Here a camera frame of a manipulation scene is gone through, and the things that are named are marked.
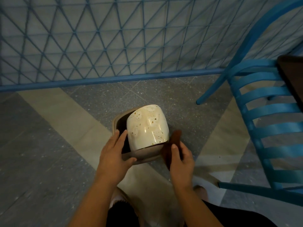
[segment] right hand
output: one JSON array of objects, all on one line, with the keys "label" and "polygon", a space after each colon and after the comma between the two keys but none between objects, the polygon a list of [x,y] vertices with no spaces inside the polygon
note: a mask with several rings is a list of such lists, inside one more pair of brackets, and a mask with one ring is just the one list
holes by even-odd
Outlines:
[{"label": "right hand", "polygon": [[180,141],[183,161],[180,159],[178,147],[172,145],[172,163],[170,166],[170,175],[175,190],[192,189],[192,176],[195,167],[195,161],[191,151]]}]

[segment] floor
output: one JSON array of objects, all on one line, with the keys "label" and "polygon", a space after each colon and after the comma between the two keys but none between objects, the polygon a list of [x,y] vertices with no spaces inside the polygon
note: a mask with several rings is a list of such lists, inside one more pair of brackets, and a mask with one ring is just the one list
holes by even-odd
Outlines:
[{"label": "floor", "polygon": [[[182,140],[196,160],[193,183],[207,189],[211,203],[259,212],[278,227],[300,226],[302,207],[216,186],[219,180],[267,183],[229,86],[225,83],[205,104],[195,104],[217,78],[0,93],[0,225],[65,226],[93,181],[113,118],[132,107],[157,104],[170,131],[182,130]],[[264,84],[274,83],[242,90]],[[261,99],[248,107],[266,103]],[[267,122],[261,119],[256,124]],[[279,166],[285,164],[299,168],[302,161]],[[147,226],[177,226],[180,210],[161,159],[133,166],[119,187],[133,199]]]}]

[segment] blue metal fence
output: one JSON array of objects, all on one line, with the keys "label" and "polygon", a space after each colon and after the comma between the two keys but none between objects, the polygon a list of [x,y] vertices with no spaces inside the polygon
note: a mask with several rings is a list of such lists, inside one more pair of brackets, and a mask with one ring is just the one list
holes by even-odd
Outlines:
[{"label": "blue metal fence", "polygon": [[[1,0],[0,91],[220,73],[280,1]],[[302,17],[279,18],[247,58],[292,51]]]}]

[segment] white ceramic pot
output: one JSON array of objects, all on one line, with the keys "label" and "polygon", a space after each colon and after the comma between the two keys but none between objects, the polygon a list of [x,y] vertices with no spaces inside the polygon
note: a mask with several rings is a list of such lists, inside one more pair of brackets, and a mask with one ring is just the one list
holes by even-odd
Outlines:
[{"label": "white ceramic pot", "polygon": [[158,105],[147,105],[134,111],[127,119],[131,151],[154,146],[169,140],[169,127]]}]

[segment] chair backrest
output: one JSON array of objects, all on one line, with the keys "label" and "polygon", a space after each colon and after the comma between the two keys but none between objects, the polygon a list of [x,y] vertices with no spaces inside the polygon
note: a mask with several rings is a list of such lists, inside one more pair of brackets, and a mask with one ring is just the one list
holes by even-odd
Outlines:
[{"label": "chair backrest", "polygon": [[277,5],[275,5],[270,11],[268,11],[263,17],[261,17],[255,25],[248,32],[241,46],[237,50],[233,59],[229,62],[228,66],[225,68],[225,72],[233,68],[233,66],[240,63],[251,47],[254,45],[256,40],[262,35],[262,33],[267,29],[267,27],[277,20],[282,15],[287,12],[303,6],[303,0],[286,0]]}]

